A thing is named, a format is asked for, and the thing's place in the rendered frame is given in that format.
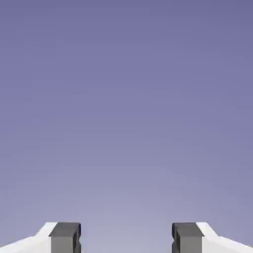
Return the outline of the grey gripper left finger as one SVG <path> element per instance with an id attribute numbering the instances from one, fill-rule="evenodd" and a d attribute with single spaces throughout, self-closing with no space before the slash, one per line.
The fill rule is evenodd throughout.
<path id="1" fill-rule="evenodd" d="M 0 247 L 0 253 L 82 253 L 79 222 L 46 222 L 35 234 Z"/>

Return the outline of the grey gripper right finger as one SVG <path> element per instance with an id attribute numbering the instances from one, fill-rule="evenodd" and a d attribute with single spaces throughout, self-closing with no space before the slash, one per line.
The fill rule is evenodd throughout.
<path id="1" fill-rule="evenodd" d="M 219 236 L 207 222 L 174 222 L 171 253 L 253 253 L 253 247 Z"/>

